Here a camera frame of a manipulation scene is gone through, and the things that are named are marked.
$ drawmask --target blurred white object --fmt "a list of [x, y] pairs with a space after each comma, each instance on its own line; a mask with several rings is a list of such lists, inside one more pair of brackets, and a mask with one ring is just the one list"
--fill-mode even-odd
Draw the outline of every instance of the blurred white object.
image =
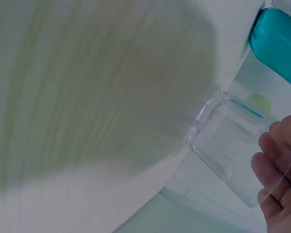
[[0, 233], [110, 233], [150, 200], [262, 3], [0, 0]]

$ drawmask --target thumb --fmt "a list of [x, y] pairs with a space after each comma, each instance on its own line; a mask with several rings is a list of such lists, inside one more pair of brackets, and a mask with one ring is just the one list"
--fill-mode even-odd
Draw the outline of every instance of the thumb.
[[270, 135], [277, 144], [291, 148], [291, 115], [271, 125]]

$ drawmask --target fingernail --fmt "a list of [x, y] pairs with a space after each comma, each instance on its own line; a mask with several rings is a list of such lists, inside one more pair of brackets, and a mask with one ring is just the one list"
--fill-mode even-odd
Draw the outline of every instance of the fingernail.
[[270, 125], [270, 130], [273, 129], [278, 123], [279, 123], [279, 121], [272, 123]]

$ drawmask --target hand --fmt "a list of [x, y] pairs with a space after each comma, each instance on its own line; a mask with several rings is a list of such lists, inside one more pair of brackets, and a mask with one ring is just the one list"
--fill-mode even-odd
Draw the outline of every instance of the hand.
[[260, 137], [259, 145], [263, 153], [252, 157], [251, 166], [264, 186], [258, 200], [262, 202], [267, 231], [291, 233], [291, 168], [274, 189], [291, 161], [291, 116], [273, 124], [269, 133]]

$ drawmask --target clear plastic cup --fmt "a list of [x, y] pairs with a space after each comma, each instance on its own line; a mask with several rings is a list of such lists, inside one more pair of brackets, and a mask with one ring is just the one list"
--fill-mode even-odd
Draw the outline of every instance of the clear plastic cup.
[[[258, 140], [276, 119], [239, 98], [219, 91], [204, 106], [187, 135], [192, 151], [249, 207], [256, 206], [263, 189], [251, 168], [251, 158], [261, 151]], [[283, 181], [291, 167], [291, 150], [283, 150]]]

